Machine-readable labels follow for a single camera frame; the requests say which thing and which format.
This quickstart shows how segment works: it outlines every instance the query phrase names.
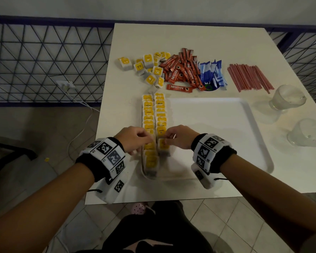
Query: glass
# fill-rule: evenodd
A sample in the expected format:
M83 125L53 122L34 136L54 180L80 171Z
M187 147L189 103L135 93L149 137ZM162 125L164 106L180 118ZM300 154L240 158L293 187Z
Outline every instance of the glass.
M276 110L285 110L302 106L306 100L298 88L285 84L277 88L269 105Z
M287 134L287 139L295 146L316 147L316 120L310 118L300 120Z

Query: forearm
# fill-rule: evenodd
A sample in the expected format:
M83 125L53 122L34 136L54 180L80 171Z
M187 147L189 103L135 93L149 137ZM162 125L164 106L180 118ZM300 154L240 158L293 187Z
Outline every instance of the forearm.
M275 231L294 230L302 240L316 233L316 203L295 189L237 155L232 155L220 171Z
M93 183L77 163L21 202L0 218L0 252L42 252Z

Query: hand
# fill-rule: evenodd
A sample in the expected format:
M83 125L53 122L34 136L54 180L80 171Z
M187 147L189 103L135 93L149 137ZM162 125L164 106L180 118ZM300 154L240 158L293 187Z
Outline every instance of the hand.
M191 144L198 135L200 135L200 133L187 126L174 126L167 129L165 133L165 144L174 145L181 149L191 149Z
M148 133L142 127L127 127L122 128L114 138L118 139L119 142L122 143L124 152L129 153L130 155L134 154L134 150L140 152L140 147L151 143L153 138L150 133Z

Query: pink shoe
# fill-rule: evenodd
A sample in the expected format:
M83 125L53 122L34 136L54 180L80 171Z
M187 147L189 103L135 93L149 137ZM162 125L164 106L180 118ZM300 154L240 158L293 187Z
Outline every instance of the pink shoe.
M136 202L131 209L131 214L144 215L146 212L147 203L146 202Z

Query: black pants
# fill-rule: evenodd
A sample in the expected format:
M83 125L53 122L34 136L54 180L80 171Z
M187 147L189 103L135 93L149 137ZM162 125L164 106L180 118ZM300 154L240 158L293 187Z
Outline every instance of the black pants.
M213 252L205 237L186 218L180 201L156 202L152 209L156 214L148 209L144 215L124 217L104 242L102 252L118 252L142 239L173 244L161 247L161 252Z

